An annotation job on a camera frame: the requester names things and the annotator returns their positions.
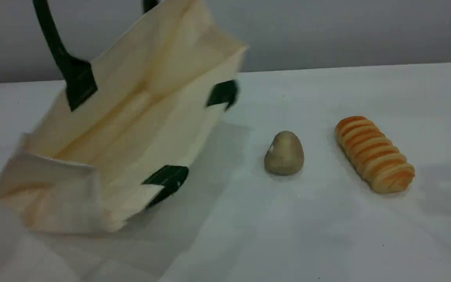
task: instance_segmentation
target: golden crust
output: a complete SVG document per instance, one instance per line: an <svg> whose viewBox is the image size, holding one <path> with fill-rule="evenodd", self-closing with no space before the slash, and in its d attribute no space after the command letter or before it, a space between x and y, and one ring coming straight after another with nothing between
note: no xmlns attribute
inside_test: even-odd
<svg viewBox="0 0 451 282"><path fill-rule="evenodd" d="M377 193L405 190L415 177L415 169L406 162L392 142L370 120L351 116L335 127L337 141L359 175Z"/></svg>

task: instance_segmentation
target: dark green handle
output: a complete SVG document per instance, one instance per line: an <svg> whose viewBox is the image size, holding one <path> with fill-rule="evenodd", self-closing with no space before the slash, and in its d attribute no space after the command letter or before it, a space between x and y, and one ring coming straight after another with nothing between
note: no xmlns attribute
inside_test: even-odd
<svg viewBox="0 0 451 282"><path fill-rule="evenodd" d="M67 87L66 95L70 111L74 111L97 91L92 66L88 61L71 56L60 39L53 21L48 0L32 0L41 31ZM143 0L144 12L156 7L157 0Z"/></svg>

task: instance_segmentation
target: spiral bread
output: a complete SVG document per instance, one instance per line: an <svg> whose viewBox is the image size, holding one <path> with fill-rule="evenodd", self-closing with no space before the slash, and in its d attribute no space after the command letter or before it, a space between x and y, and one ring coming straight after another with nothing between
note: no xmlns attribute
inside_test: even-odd
<svg viewBox="0 0 451 282"><path fill-rule="evenodd" d="M415 169L406 162L384 134L363 116L351 116L335 127L337 141L359 175L377 193L405 190L415 177Z"/></svg>

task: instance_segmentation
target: canvas tote bag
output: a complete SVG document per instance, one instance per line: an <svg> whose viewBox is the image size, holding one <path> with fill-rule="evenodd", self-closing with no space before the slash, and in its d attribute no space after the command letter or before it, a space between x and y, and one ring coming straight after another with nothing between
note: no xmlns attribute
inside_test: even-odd
<svg viewBox="0 0 451 282"><path fill-rule="evenodd" d="M246 46L201 0L166 0L90 63L67 53L47 1L34 7L67 86L2 170L0 202L31 230L116 231L184 183L236 100Z"/></svg>

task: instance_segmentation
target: potato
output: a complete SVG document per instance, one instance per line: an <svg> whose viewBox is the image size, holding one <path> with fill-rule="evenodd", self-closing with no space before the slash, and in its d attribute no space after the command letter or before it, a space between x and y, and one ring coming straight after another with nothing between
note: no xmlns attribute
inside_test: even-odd
<svg viewBox="0 0 451 282"><path fill-rule="evenodd" d="M299 138L290 131L276 134L263 159L265 170L277 175L293 175L304 164L304 150Z"/></svg>

